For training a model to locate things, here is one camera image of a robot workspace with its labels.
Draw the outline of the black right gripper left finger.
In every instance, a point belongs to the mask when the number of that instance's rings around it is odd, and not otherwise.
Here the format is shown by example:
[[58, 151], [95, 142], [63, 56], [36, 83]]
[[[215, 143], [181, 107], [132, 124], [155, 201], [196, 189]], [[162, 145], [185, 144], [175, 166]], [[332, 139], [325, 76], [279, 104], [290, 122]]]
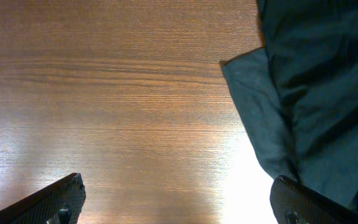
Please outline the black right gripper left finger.
[[85, 200], [81, 174], [72, 173], [0, 210], [0, 224], [77, 224]]

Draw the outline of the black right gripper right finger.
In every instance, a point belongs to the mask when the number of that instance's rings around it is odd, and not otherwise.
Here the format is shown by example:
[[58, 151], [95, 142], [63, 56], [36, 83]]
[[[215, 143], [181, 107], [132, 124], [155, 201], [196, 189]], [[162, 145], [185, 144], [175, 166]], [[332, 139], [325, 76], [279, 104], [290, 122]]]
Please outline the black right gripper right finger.
[[278, 176], [270, 191], [278, 224], [358, 224], [358, 214], [299, 182]]

